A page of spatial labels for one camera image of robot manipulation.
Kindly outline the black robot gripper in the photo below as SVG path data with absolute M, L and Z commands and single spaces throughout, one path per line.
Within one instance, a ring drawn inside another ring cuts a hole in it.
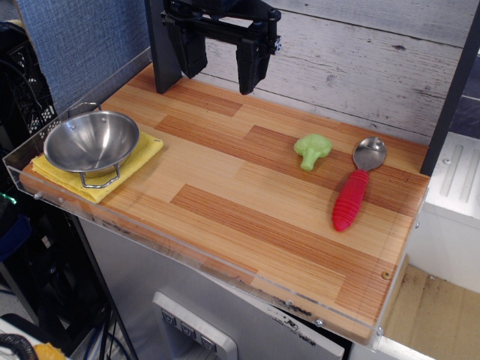
M 182 72 L 195 77 L 208 64 L 206 38 L 235 44 L 239 91 L 250 94 L 281 50 L 281 12 L 264 1 L 165 1 L 162 21 L 177 31 Z

